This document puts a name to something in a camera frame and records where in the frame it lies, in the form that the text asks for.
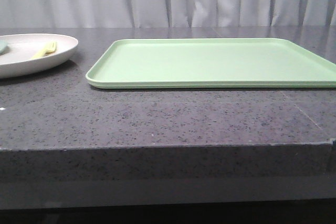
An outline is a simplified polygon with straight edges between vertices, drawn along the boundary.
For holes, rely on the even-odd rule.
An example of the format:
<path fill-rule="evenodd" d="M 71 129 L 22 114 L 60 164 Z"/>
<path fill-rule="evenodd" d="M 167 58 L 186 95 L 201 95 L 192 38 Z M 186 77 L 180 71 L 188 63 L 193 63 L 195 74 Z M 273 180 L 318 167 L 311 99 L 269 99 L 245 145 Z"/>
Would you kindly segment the white round plate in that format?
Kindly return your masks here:
<path fill-rule="evenodd" d="M 1 53 L 1 78 L 12 78 L 37 73 L 56 67 L 75 53 L 78 40 L 59 34 L 14 34 L 2 35 L 7 43 Z M 39 59 L 32 57 L 50 41 L 56 41 L 56 51 Z"/>

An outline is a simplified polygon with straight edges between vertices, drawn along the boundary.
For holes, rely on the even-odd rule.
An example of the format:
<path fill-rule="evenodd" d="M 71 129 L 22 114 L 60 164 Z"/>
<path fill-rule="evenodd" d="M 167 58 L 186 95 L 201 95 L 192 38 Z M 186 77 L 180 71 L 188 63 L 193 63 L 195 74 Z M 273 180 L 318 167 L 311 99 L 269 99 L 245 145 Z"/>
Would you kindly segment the light green plastic tray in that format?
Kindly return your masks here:
<path fill-rule="evenodd" d="M 123 39 L 86 79 L 101 89 L 333 88 L 335 64 L 279 38 Z"/>

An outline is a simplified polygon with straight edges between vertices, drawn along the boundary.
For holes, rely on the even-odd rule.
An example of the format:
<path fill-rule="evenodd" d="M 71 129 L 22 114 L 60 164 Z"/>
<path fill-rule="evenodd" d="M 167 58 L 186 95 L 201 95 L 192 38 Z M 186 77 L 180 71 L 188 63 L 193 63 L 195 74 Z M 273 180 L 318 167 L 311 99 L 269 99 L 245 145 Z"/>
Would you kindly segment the mint green plastic spoon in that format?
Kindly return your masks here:
<path fill-rule="evenodd" d="M 0 54 L 2 54 L 7 48 L 7 42 L 4 40 L 0 40 Z"/>

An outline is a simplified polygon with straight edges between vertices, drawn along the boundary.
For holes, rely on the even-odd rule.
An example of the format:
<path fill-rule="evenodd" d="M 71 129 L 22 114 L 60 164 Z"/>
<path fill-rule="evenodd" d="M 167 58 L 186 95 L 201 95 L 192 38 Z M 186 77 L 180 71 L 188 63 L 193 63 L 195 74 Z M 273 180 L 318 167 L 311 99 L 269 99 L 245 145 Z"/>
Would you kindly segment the yellow plastic fork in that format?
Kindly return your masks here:
<path fill-rule="evenodd" d="M 41 50 L 39 50 L 37 53 L 35 53 L 31 57 L 31 60 L 41 58 L 46 54 L 54 53 L 56 50 L 57 50 L 57 42 L 56 41 L 47 42 Z"/>

